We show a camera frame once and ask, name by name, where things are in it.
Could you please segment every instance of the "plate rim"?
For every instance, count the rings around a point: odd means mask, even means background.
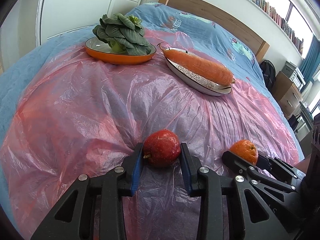
[[[94,39],[94,38],[98,39],[96,36],[88,39],[88,40],[85,42],[85,47],[86,47],[87,49],[91,49],[91,50],[94,50],[94,51],[100,52],[100,53],[113,54],[113,55],[126,56],[126,57],[143,57],[143,56],[153,55],[153,54],[155,54],[155,53],[157,52],[157,48],[156,48],[153,44],[151,44],[151,43],[150,43],[150,44],[155,48],[155,52],[154,52],[154,53],[151,53],[151,54],[147,54],[147,55],[125,55],[125,54],[118,54],[118,53],[112,53],[112,52],[103,52],[103,51],[100,51],[100,50],[96,50],[96,49],[89,48],[89,47],[87,46],[87,42],[88,42],[89,40],[91,40],[91,39]]]
[[[223,89],[230,89],[230,92],[228,92],[228,93],[221,93],[221,92],[216,91],[216,90],[211,90],[211,89],[205,87],[204,85],[202,85],[202,84],[194,81],[192,78],[188,77],[185,73],[183,73],[181,70],[179,70],[178,68],[176,68],[176,67],[172,64],[172,61],[169,60],[167,57],[165,57],[165,59],[166,59],[176,70],[178,70],[182,75],[184,75],[185,77],[187,77],[188,79],[190,79],[192,82],[195,82],[196,84],[202,86],[203,88],[205,88],[205,89],[207,89],[207,90],[209,90],[209,91],[211,91],[211,92],[215,92],[215,93],[218,93],[218,94],[221,94],[221,95],[228,95],[228,94],[230,94],[230,93],[232,92],[232,86],[231,86],[231,84],[230,84],[229,87],[223,88]]]

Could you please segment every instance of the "plastic wrinkle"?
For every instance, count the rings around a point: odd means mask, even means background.
[[[213,60],[193,49],[184,33],[147,30],[146,38]],[[176,133],[220,175],[228,175],[222,153],[241,139],[262,154],[298,162],[279,114],[249,83],[236,80],[231,94],[211,97],[176,77],[160,49],[142,65],[116,66],[89,57],[80,44],[34,77],[0,149],[22,236],[31,238],[80,174],[105,174],[160,129]],[[196,239],[200,198],[187,196],[178,161],[166,169],[144,167],[136,195],[123,205],[128,240]]]

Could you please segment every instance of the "orange bowl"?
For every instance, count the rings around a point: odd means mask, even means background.
[[[148,55],[132,56],[114,53],[107,43],[98,40],[97,37],[88,39],[85,43],[85,51],[91,57],[115,65],[136,65],[151,60],[156,53],[156,47],[153,45],[152,47],[153,49]]]

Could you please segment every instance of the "orange fruit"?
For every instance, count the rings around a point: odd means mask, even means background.
[[[238,155],[253,165],[257,164],[258,151],[255,145],[249,140],[240,140],[231,146],[230,152]]]

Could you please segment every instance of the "blue blanket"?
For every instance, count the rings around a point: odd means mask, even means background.
[[[142,24],[151,30],[184,32],[188,34],[195,49],[202,51],[231,69],[236,78],[250,82],[265,95],[280,114],[294,138],[300,159],[303,154],[292,129],[284,118],[279,105],[266,89],[263,76],[254,54],[241,41],[218,24],[158,3],[147,3],[134,8],[134,14],[143,20]],[[22,57],[0,76],[0,144],[4,140],[15,113],[20,94],[47,60],[60,51],[93,37],[93,26],[72,33],[65,33],[50,39],[44,45]],[[9,202],[8,184],[0,167],[0,203],[10,221],[15,225]]]

